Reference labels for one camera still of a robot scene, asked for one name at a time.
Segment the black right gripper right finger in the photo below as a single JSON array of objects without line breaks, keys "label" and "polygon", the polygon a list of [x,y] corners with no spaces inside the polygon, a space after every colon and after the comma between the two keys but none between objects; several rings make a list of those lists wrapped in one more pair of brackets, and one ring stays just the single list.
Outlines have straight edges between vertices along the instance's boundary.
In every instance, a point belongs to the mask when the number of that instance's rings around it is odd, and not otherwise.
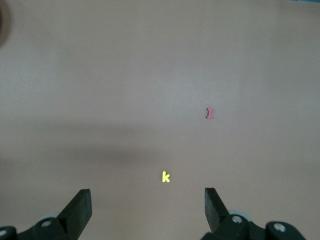
[{"label": "black right gripper right finger", "polygon": [[265,229],[255,225],[244,216],[231,214],[216,189],[204,192],[205,216],[210,228],[202,240],[264,240]]}]

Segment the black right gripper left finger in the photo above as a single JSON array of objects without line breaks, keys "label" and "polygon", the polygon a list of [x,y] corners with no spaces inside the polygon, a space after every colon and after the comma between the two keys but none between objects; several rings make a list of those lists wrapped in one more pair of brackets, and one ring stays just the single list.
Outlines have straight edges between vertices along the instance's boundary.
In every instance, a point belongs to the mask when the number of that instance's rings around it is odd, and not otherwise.
[{"label": "black right gripper left finger", "polygon": [[40,220],[17,234],[18,240],[77,240],[92,216],[89,189],[80,190],[57,217]]}]

